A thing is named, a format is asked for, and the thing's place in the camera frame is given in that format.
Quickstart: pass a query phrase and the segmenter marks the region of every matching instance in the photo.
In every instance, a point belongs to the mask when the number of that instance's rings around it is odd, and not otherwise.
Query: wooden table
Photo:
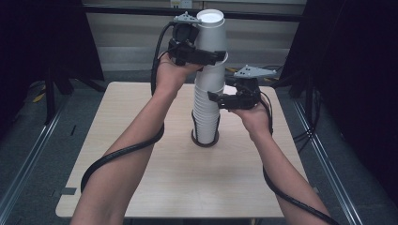
[[[126,218],[267,218],[283,214],[262,174],[262,163],[241,120],[221,110],[220,139],[212,147],[193,143],[193,84],[184,84],[165,120],[142,182]],[[305,176],[275,91],[261,87],[272,103],[273,137]],[[225,86],[225,93],[235,88]],[[116,140],[150,99],[149,83],[112,82],[103,97],[66,185],[56,214],[71,218],[80,198],[85,170]]]

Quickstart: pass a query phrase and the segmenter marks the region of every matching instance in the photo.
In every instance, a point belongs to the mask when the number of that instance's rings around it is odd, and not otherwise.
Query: wrist
[[[259,140],[269,140],[272,139],[272,135],[267,129],[253,129],[249,130],[250,139],[253,142],[257,142]]]
[[[178,93],[178,90],[175,90],[173,88],[157,87],[155,90],[154,97],[174,99],[174,98],[176,98],[177,93]]]

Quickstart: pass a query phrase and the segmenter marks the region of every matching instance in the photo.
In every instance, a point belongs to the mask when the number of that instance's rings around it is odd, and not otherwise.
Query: metal rail
[[[4,225],[7,222],[8,216],[11,213],[12,208],[20,197],[23,187],[32,173],[39,156],[41,155],[47,141],[50,139],[56,124],[58,123],[61,112],[65,109],[69,96],[64,97],[60,103],[59,109],[56,112],[54,118],[50,123],[43,128],[35,145],[32,147],[28,157],[23,163],[22,167],[18,171],[11,185],[8,187],[3,199],[0,202],[0,224]]]
[[[190,8],[168,8],[168,7],[120,7],[98,4],[82,4],[82,5],[59,5],[59,4],[44,4],[36,5],[31,3],[29,5],[37,9],[49,10],[70,10],[82,11],[87,13],[109,13],[109,14],[130,14],[130,15],[151,15],[151,16],[176,16],[188,11],[190,15],[196,14],[202,9]],[[239,12],[239,11],[223,11],[225,19],[237,20],[255,20],[255,21],[274,21],[274,22],[301,22],[304,17],[295,14],[273,14],[273,13],[259,13],[259,12]]]
[[[309,129],[310,125],[306,120],[303,106],[301,105],[301,103],[295,101],[295,107],[302,125],[306,130]],[[360,220],[360,215],[357,212],[355,205],[352,203],[351,198],[349,197],[348,192],[343,186],[343,183],[340,180],[337,172],[334,170],[333,164],[331,163],[329,156],[316,133],[312,134],[311,142],[313,144],[316,155],[318,156],[319,161],[322,165],[322,168],[324,169],[325,174],[329,179],[330,185],[333,188],[333,191],[343,208],[348,222],[353,225],[361,225],[362,221]]]

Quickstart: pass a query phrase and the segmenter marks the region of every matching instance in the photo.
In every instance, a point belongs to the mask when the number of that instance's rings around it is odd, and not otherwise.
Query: floor
[[[105,72],[103,86],[113,81],[147,82],[148,70],[126,70]],[[37,95],[43,83],[34,83],[29,89],[24,107],[16,116],[13,126],[0,143],[0,196],[1,224],[69,224],[69,219],[55,214],[62,188],[83,145],[103,93],[72,81],[74,92],[70,96],[56,94],[58,114],[54,130],[49,138],[32,156],[40,132],[49,131],[43,126],[46,118],[45,98],[38,103],[32,99]],[[300,122],[295,102],[303,97],[292,99],[287,88],[277,89],[283,107],[283,113],[294,137],[305,128]],[[318,191],[333,218],[340,224],[398,224],[398,209],[386,196],[383,188],[360,164],[348,143],[341,138],[339,129],[329,115],[327,107],[320,110],[320,119],[316,134],[344,186],[357,218],[346,216],[344,207],[329,182],[327,174],[319,160],[312,142],[302,148],[300,157],[311,185]],[[297,142],[300,149],[307,139]],[[33,158],[34,163],[26,166],[25,160]],[[21,168],[27,172],[21,174]],[[125,219],[124,224],[249,224],[248,219]],[[259,224],[285,224],[283,218],[263,218]]]

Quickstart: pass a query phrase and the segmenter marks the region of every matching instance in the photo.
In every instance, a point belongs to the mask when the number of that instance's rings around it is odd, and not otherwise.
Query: person
[[[104,155],[149,140],[161,129],[165,116],[187,76],[201,66],[176,66],[169,54],[161,57],[157,88],[152,98]],[[311,186],[290,164],[268,130],[265,108],[258,104],[251,110],[232,110],[238,115],[255,143],[264,168],[274,184],[284,193],[328,215],[329,212]],[[130,199],[138,187],[153,150],[153,144],[103,165],[88,180],[70,224],[122,224]],[[323,224],[296,206],[278,198],[290,224]]]

